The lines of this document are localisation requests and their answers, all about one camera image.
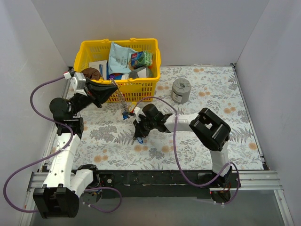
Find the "blue key tag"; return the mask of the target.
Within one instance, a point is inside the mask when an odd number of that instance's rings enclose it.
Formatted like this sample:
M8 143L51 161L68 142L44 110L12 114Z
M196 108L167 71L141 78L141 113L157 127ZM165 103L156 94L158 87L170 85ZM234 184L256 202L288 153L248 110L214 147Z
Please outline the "blue key tag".
M126 120L126 119L129 118L129 113L128 112L123 112L122 115L123 115L123 120Z

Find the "yellow key tag top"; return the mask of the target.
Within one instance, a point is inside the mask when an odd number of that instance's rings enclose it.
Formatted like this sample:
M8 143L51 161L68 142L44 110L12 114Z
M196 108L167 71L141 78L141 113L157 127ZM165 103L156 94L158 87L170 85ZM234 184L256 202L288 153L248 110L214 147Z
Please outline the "yellow key tag top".
M130 111L131 109L135 108L136 106L136 102L132 102L129 106L128 106L128 110Z

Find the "key with blue white tag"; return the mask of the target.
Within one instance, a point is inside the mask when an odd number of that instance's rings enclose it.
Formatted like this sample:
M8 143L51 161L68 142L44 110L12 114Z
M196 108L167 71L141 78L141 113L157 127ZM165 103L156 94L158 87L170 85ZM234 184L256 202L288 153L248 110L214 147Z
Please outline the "key with blue white tag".
M136 140L137 140L137 142L138 142L139 144L142 144L142 143L143 143L143 139L142 139L141 137L137 137Z

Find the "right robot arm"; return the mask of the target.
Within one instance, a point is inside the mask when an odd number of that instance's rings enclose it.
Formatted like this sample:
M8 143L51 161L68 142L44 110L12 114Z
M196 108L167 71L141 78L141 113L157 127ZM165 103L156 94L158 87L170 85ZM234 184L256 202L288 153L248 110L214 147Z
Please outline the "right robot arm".
M174 155L178 169L184 179L192 186L205 187L214 183L218 187L226 186L230 181L232 167L228 157L228 140L231 128L208 108L193 114L163 114L154 104L144 108L135 107L134 138L145 138L153 129L162 133L173 133ZM210 151L213 178L204 184L191 182L181 169L176 153L176 132L193 132L200 142Z

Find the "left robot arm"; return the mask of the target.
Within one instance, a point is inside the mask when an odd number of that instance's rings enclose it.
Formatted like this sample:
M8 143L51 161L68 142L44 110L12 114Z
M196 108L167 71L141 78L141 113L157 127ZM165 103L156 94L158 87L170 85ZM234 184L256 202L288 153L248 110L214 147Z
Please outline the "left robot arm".
M77 114L90 104L100 108L117 89L117 85L112 83L102 84L86 79L72 98L57 97L50 102L49 109L57 126L57 147L42 187L33 193L42 218L75 217L84 191L100 185L97 167L93 164L80 166L75 176L71 176L84 130L84 120Z

